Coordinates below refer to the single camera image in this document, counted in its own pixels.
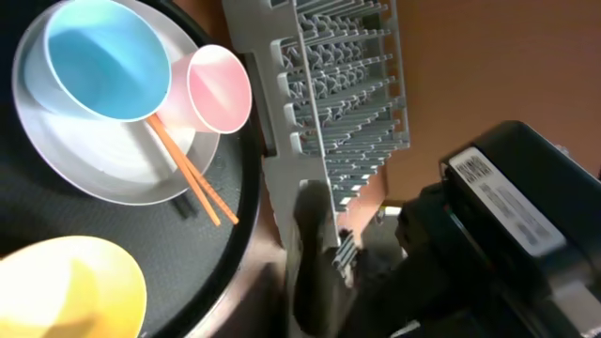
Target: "label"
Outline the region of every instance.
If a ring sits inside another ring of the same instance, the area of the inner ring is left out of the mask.
[[[539,257],[565,245],[555,225],[480,150],[470,147],[449,164],[528,254]]]

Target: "orange chopsticks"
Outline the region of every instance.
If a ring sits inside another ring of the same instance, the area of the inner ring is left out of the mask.
[[[188,184],[190,184],[190,188],[192,188],[192,191],[194,194],[196,194],[196,197],[198,197],[198,200],[200,200],[200,203],[203,205],[208,216],[215,223],[215,225],[220,225],[221,221],[219,220],[219,217],[217,217],[213,207],[208,202],[208,199],[200,189],[200,186],[202,186],[202,188],[207,192],[208,196],[223,211],[225,216],[227,216],[232,223],[237,224],[239,222],[238,217],[236,217],[234,212],[232,212],[219,194],[213,190],[207,180],[198,171],[198,169],[196,169],[188,157],[181,151],[181,149],[179,149],[179,146],[177,146],[176,143],[171,139],[171,136],[169,136],[159,118],[156,115],[152,115],[146,119],[146,122],[157,133],[157,135],[159,135],[159,138],[167,148],[169,155],[171,155],[174,162],[177,164],[177,167],[188,181]]]

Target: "gray dish rack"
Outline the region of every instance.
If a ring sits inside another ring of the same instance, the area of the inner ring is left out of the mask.
[[[282,242],[287,250],[298,242],[299,186],[321,180],[331,187],[324,245],[338,246],[336,214],[393,151],[409,147],[396,2],[223,0],[223,7],[253,84]]]

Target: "black tray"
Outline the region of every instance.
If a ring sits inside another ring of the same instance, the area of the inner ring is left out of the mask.
[[[251,123],[225,135],[206,177],[240,223],[214,227],[193,194],[152,207],[124,207],[89,197],[60,178],[27,140],[10,90],[12,56],[26,27],[56,0],[2,4],[0,255],[65,235],[107,238],[128,250],[146,277],[141,336],[179,337],[208,313],[236,272],[252,233],[260,195],[260,154]],[[207,34],[170,1],[145,0],[179,24],[198,46]]]

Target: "orange wall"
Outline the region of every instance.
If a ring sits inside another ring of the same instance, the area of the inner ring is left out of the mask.
[[[437,161],[518,119],[601,168],[601,1],[397,0],[411,149],[388,163],[388,199],[439,180]]]

